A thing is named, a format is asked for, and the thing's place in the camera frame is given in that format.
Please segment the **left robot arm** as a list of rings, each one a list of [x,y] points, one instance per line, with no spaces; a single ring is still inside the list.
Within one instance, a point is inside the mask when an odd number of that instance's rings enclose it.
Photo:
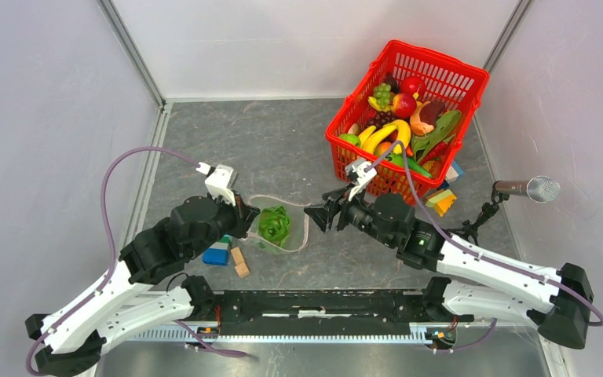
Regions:
[[[35,340],[30,373],[76,376],[143,330],[188,317],[209,318],[217,304],[202,276],[189,276],[180,286],[129,309],[123,306],[181,273],[224,236],[244,238],[260,213],[240,196],[234,204],[210,196],[186,199],[170,216],[137,234],[120,251],[115,266],[73,302],[55,313],[26,319],[27,333]]]

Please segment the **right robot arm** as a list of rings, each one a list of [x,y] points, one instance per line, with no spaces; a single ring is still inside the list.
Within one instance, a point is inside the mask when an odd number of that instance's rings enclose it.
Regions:
[[[388,248],[414,269],[443,274],[429,283],[422,311],[431,320],[447,315],[496,318],[537,330],[545,339],[574,350],[586,346],[594,293],[585,269],[527,264],[487,251],[460,236],[445,239],[414,207],[388,193],[374,202],[349,197],[350,186],[323,194],[304,212],[327,232],[351,225]]]

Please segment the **green toy lettuce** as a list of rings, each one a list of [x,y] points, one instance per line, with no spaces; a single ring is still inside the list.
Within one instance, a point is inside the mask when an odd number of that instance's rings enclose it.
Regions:
[[[258,220],[258,235],[264,240],[283,247],[290,236],[291,220],[283,206],[267,207]]]

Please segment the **clear zip top bag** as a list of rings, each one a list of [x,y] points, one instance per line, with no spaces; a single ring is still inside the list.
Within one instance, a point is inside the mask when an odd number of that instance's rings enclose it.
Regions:
[[[247,204],[258,207],[261,212],[267,207],[283,206],[286,208],[287,214],[291,220],[291,231],[287,242],[283,247],[277,247],[258,235],[259,214],[247,232],[247,238],[245,239],[247,244],[273,255],[299,252],[306,246],[309,238],[309,217],[305,214],[304,206],[302,204],[292,203],[275,196],[267,195],[251,196],[247,199]]]

